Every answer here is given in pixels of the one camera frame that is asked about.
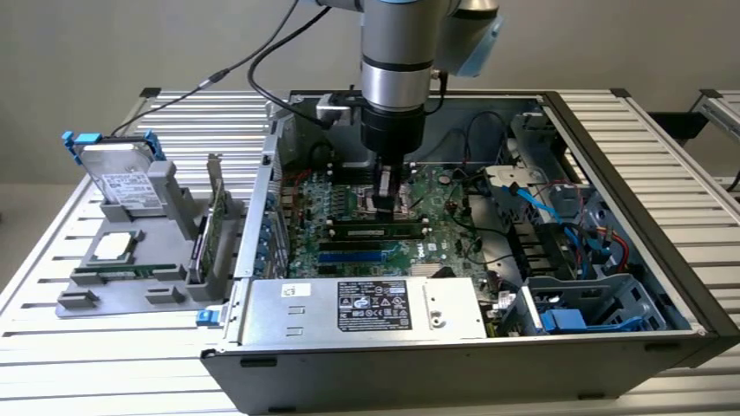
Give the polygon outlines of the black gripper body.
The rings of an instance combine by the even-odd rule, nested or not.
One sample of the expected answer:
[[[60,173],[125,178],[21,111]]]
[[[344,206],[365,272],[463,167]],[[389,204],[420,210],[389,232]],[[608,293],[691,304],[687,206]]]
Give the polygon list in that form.
[[[405,155],[423,143],[425,122],[423,106],[396,112],[371,105],[361,109],[361,143],[376,153],[384,166],[400,166]]]

